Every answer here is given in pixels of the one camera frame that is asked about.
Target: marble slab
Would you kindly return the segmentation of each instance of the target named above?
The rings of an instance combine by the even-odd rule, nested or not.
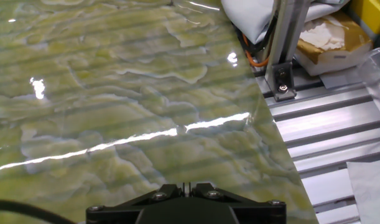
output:
[[[0,198],[81,222],[212,182],[317,223],[220,2],[169,2],[0,0]]]

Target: vertical metal post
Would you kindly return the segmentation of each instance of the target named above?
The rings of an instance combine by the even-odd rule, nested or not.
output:
[[[276,101],[281,101],[296,96],[292,74],[292,58],[305,24],[311,0],[276,1],[274,12],[279,11],[278,21],[272,40],[265,79]]]

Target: screw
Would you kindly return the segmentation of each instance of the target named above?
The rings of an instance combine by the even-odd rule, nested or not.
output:
[[[221,194],[217,190],[210,190],[206,193],[206,196],[208,196],[208,198],[217,199],[220,198]]]
[[[287,85],[281,85],[281,86],[279,86],[278,91],[280,91],[281,93],[286,93],[288,91]]]
[[[89,211],[97,212],[104,208],[104,205],[94,205],[88,208]]]
[[[278,74],[281,78],[283,78],[287,75],[287,73],[285,72],[285,69],[283,69],[283,68],[278,70]]]
[[[163,192],[157,192],[152,196],[152,199],[154,200],[163,200],[167,197],[167,195]]]
[[[284,203],[281,202],[280,200],[271,200],[269,201],[270,205],[283,205]]]

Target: orange cable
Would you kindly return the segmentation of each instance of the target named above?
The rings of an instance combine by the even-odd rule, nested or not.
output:
[[[245,44],[249,46],[248,44],[248,38],[246,38],[245,34],[242,34],[243,38],[244,38],[244,41],[245,41]],[[254,67],[264,67],[266,66],[268,63],[269,63],[269,56],[265,59],[265,61],[261,62],[261,63],[256,63],[253,58],[252,58],[252,55],[251,53],[249,53],[247,50],[245,50],[245,53],[246,53],[246,57],[248,58],[249,60],[249,63],[254,66]]]

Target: metal slotted platform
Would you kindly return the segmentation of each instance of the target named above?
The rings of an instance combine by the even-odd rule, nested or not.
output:
[[[294,69],[294,100],[276,102],[257,81],[320,224],[360,223],[346,162],[380,160],[380,112],[362,84],[327,90]]]

